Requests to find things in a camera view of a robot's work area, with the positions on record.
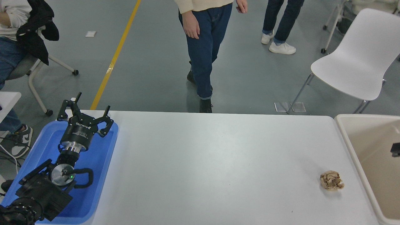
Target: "gray sneaker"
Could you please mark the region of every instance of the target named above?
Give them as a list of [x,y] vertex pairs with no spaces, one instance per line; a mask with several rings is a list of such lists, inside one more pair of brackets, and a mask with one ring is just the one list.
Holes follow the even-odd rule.
[[270,43],[270,40],[274,37],[274,35],[275,35],[275,31],[274,30],[272,30],[272,33],[271,34],[262,34],[262,36],[261,36],[261,43],[262,44],[269,44]]
[[4,149],[15,158],[23,156],[30,148],[33,129],[26,124],[23,124],[23,126],[26,128],[24,131],[17,131],[14,134],[8,135],[1,142]]

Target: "sneaker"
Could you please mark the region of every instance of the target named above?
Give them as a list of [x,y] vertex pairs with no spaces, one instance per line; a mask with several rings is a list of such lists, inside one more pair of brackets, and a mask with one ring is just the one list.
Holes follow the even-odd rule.
[[281,45],[277,46],[275,42],[272,42],[270,45],[269,50],[273,53],[280,53],[285,55],[291,55],[296,52],[296,48],[289,45],[288,43],[282,43]]
[[264,33],[262,33],[261,43],[262,44],[270,43],[270,40],[274,37],[274,35],[275,35],[274,30],[272,30],[272,34],[264,34]]
[[213,107],[211,104],[211,99],[200,99],[200,113],[212,113],[211,107]]
[[6,151],[11,153],[15,158],[23,156],[30,148],[33,129],[26,124],[24,131],[17,131],[14,134],[8,135],[1,143]]

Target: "white chair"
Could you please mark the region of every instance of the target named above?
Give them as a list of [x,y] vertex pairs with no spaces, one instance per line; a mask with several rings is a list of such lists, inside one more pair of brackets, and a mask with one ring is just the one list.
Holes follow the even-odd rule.
[[323,30],[327,30],[333,15],[336,15],[334,23],[330,29],[328,41],[326,42],[325,47],[321,49],[321,53],[325,53],[328,49],[336,25],[342,20],[342,18],[344,18],[346,6],[349,8],[346,12],[351,14],[351,16],[348,15],[348,17],[352,20],[364,8],[373,8],[383,12],[395,13],[398,4],[400,4],[398,0],[340,0],[340,3],[333,9],[328,20],[322,27]]
[[[73,69],[69,65],[56,59],[54,56],[49,55],[48,58],[51,59],[52,61],[56,62],[57,64],[63,66],[67,70],[71,71],[73,75],[79,74],[78,70]],[[43,65],[44,65],[43,62],[41,62],[40,60],[38,60],[37,58],[33,57],[31,54],[28,53],[25,56],[25,58],[22,59],[21,62],[18,63],[17,67],[11,72],[11,74],[7,78],[7,80],[14,80],[14,79],[20,78],[24,75],[28,75],[29,76],[28,85],[29,85],[30,91],[32,92],[36,101],[39,103],[42,111],[46,115],[51,116],[53,114],[53,110],[46,109],[42,100],[39,97],[38,92],[36,91],[35,87],[33,86],[33,79],[39,73],[39,70]]]
[[399,27],[400,17],[363,9],[337,49],[311,65],[312,73],[287,113],[314,76],[345,94],[362,99],[363,102],[354,111],[362,113],[368,103],[378,97],[383,75],[400,52]]

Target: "black boot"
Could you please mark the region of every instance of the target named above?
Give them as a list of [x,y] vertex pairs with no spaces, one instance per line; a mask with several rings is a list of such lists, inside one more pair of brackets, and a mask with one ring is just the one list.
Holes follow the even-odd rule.
[[213,107],[211,104],[211,99],[200,99],[200,113],[212,113],[211,107]]

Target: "black object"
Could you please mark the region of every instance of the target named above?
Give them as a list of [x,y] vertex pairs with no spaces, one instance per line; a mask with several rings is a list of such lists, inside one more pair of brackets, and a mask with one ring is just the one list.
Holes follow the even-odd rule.
[[[76,104],[80,95],[79,92],[75,101],[64,100],[60,109],[57,120],[67,119],[67,107],[71,108],[73,116],[60,141],[64,148],[60,150],[56,163],[48,159],[19,181],[21,187],[16,192],[19,198],[9,206],[0,205],[0,225],[33,225],[44,219],[52,221],[72,200],[69,192],[73,188],[86,188],[93,183],[92,169],[74,169],[73,166],[79,159],[79,152],[88,150],[93,135],[97,132],[104,137],[114,122],[107,116],[110,106],[98,119],[81,113]],[[102,122],[107,125],[98,131],[97,125]],[[87,184],[76,184],[75,175],[85,173],[89,176]]]
[[348,18],[342,18],[342,20],[337,23],[338,30],[342,34],[345,34],[347,32],[347,30],[349,29],[352,22],[353,21]]
[[400,156],[400,143],[394,143],[392,145],[392,149],[390,150],[392,153],[393,157],[399,157]]
[[1,189],[3,189],[3,191],[7,192],[10,189],[13,181],[14,180],[6,180],[5,182],[3,182],[1,184]]
[[211,107],[213,107],[211,104],[211,99],[200,99],[200,113],[212,113]]
[[37,30],[46,26],[42,31],[43,37],[47,40],[58,41],[60,34],[53,22],[54,12],[44,0],[28,0],[28,3],[32,7],[32,11],[27,23],[17,30],[17,41],[28,53],[49,65],[46,46]]

